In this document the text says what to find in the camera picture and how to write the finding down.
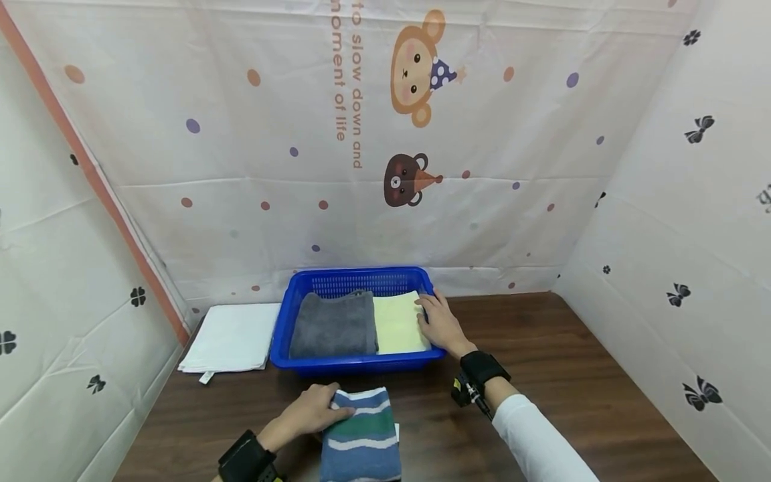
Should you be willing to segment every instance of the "gray towel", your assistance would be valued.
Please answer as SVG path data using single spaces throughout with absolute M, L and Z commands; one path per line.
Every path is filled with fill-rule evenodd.
M 342 298 L 302 299 L 289 345 L 290 358 L 375 355 L 375 305 L 372 292 L 357 290 Z

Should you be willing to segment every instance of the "cartoon monkey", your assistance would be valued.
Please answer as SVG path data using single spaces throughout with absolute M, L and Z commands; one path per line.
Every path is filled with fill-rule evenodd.
M 442 176 L 432 176 L 426 172 L 429 158 L 424 154 L 414 157 L 407 154 L 396 154 L 388 162 L 383 178 L 383 195 L 385 202 L 391 207 L 408 204 L 417 206 L 423 199 L 423 190 L 434 183 L 441 183 Z
M 396 38 L 391 60 L 391 102 L 396 112 L 410 114 L 415 127 L 431 121 L 429 99 L 434 90 L 466 76 L 464 68 L 454 72 L 439 60 L 436 44 L 444 34 L 444 14 L 432 10 L 423 26 L 409 25 Z

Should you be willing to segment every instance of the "white sleeve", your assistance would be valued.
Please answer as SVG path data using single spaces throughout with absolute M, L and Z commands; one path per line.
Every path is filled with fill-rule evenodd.
M 495 412 L 493 426 L 517 459 L 527 482 L 599 482 L 525 395 L 505 399 Z

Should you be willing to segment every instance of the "black wrist strap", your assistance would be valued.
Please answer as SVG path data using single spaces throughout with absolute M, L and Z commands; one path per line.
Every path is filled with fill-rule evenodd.
M 254 432 L 247 430 L 219 459 L 223 482 L 274 482 L 281 478 L 273 467 L 276 456 L 262 448 Z
M 482 398 L 484 398 L 484 384 L 487 380 L 497 376 L 502 376 L 507 382 L 511 380 L 511 375 L 503 369 L 498 360 L 485 352 L 475 351 L 461 358 L 460 369 Z

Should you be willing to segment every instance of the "tent wall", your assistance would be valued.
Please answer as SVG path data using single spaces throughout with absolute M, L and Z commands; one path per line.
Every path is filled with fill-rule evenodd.
M 699 10 L 555 288 L 725 482 L 771 480 L 770 15 Z
M 3 38 L 0 105 L 0 478 L 110 480 L 180 344 Z
M 203 311 L 277 301 L 319 266 L 422 265 L 450 295 L 549 289 L 696 6 L 672 4 L 7 7 Z M 413 194 L 426 162 L 442 182 Z

